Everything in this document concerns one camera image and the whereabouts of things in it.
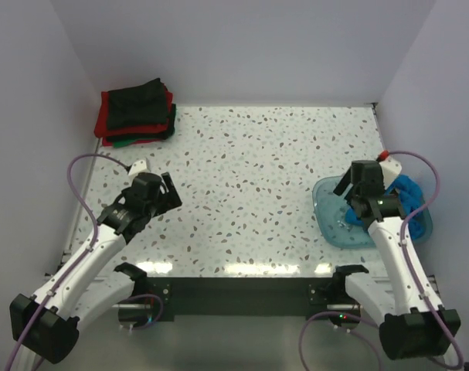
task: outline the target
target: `white wall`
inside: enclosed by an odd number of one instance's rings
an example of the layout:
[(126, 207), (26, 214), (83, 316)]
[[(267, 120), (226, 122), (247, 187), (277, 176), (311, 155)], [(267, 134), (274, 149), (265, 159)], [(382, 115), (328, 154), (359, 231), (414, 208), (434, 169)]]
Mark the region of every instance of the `white wall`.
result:
[(378, 101), (434, 0), (52, 0), (98, 90), (180, 103)]
[[(439, 0), (378, 106), (387, 148), (418, 151), (442, 178), (434, 232), (420, 248), (448, 308), (463, 321), (469, 355), (469, 0)], [(408, 161), (431, 194), (432, 175)]]
[(98, 104), (51, 4), (0, 0), (0, 369), (10, 301), (60, 259), (76, 209), (66, 166), (90, 150)]

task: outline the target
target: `red cloth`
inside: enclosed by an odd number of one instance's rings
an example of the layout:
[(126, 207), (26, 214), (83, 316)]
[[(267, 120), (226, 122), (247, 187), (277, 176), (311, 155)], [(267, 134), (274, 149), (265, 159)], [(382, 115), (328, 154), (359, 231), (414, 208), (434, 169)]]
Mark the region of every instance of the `red cloth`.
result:
[[(172, 98), (174, 95), (167, 90), (165, 87), (165, 99), (167, 101), (167, 111), (171, 111), (172, 107)], [(95, 124), (95, 130), (93, 133), (97, 138), (105, 138), (110, 137), (112, 135), (123, 135), (123, 134), (155, 134), (160, 133), (167, 129), (168, 120), (165, 123), (150, 123), (147, 125), (141, 126), (134, 126), (132, 128), (122, 128), (117, 130), (109, 131), (107, 130), (107, 115), (109, 114), (109, 93), (107, 91), (103, 91), (101, 93), (102, 96), (102, 104), (100, 106), (100, 110), (98, 113), (97, 123)]]

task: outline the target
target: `blue cloth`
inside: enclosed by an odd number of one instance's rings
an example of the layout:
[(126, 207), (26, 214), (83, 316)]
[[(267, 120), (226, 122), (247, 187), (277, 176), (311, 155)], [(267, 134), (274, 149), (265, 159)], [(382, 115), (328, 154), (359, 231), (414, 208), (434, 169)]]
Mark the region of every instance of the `blue cloth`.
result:
[[(387, 189), (386, 193), (390, 193), (393, 189), (399, 190), (399, 199), (406, 215), (411, 214), (423, 204), (423, 192), (409, 176), (399, 175)], [(418, 221), (421, 214), (418, 213), (410, 220), (409, 228), (413, 240), (417, 240), (425, 233), (425, 227)], [(363, 222), (358, 219), (353, 209), (347, 211), (345, 221), (356, 226), (363, 226)]]

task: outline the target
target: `red cap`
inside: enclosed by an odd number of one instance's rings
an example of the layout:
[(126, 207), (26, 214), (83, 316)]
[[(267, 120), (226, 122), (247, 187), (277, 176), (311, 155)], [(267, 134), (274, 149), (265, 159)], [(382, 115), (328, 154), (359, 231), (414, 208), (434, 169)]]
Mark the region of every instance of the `red cap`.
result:
[(381, 161), (385, 161), (386, 158), (389, 157), (389, 151), (385, 150), (384, 152), (382, 152), (379, 157), (376, 159), (376, 161), (378, 162), (381, 162)]

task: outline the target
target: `table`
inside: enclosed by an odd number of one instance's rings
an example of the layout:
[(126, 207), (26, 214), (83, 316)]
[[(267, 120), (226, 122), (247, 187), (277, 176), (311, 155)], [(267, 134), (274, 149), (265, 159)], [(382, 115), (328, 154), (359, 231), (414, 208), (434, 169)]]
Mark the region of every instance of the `table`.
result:
[[(163, 142), (99, 148), (126, 164), (147, 158), (170, 172), (183, 205), (153, 219), (100, 272), (127, 261), (149, 276), (320, 277), (363, 264), (386, 277), (375, 248), (342, 250), (321, 235), (311, 190), (382, 148), (370, 107), (178, 106), (175, 135)], [(124, 170), (98, 158), (85, 200), (99, 215), (129, 186)], [(81, 214), (74, 250), (91, 223)]]

